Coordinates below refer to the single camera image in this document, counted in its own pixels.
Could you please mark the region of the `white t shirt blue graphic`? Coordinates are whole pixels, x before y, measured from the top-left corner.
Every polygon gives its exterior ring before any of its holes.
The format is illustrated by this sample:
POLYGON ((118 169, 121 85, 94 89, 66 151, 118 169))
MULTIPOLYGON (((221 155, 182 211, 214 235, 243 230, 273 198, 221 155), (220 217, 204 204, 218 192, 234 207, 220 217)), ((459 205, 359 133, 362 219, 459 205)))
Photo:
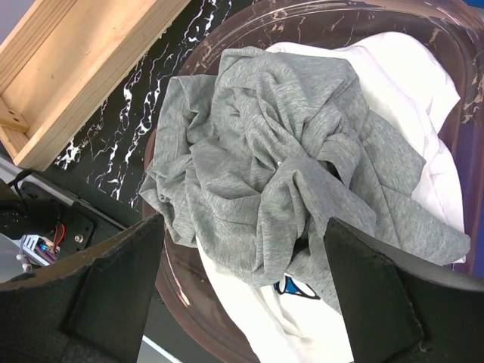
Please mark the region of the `white t shirt blue graphic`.
MULTIPOLYGON (((419 41, 387 32, 334 50, 291 42, 269 50, 350 62, 369 107, 425 159, 412 199, 467 240, 458 171, 438 136, 460 98, 451 77, 419 41)), ((261 362, 353 360, 343 317, 307 283, 285 275, 251 287, 206 254, 200 258, 224 310, 261 362)))

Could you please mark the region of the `grey adidas t shirt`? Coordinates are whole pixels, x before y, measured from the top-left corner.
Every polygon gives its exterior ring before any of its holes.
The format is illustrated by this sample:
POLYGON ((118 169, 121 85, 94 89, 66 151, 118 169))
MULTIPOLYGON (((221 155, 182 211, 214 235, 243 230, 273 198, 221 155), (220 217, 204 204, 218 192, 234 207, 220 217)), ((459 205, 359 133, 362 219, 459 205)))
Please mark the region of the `grey adidas t shirt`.
POLYGON ((332 218, 437 265, 469 251, 412 199, 425 163, 347 60, 227 49, 216 75, 169 80, 140 192, 176 244, 251 287, 289 275, 338 309, 332 218))

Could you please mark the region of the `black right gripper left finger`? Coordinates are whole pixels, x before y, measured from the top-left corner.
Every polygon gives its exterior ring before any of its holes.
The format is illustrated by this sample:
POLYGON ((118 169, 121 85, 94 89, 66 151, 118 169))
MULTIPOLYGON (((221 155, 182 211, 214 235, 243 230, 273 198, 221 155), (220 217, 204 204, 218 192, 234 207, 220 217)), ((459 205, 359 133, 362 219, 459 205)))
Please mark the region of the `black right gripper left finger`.
POLYGON ((160 214, 1 285, 3 362, 135 362, 163 249, 160 214))

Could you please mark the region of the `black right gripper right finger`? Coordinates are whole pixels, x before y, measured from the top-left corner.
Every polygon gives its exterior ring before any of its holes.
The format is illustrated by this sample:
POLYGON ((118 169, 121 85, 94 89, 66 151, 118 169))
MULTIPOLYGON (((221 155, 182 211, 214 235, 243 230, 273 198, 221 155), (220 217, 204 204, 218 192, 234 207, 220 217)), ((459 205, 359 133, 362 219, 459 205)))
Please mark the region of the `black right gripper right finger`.
POLYGON ((483 280, 336 218, 324 245, 356 362, 481 362, 483 280))

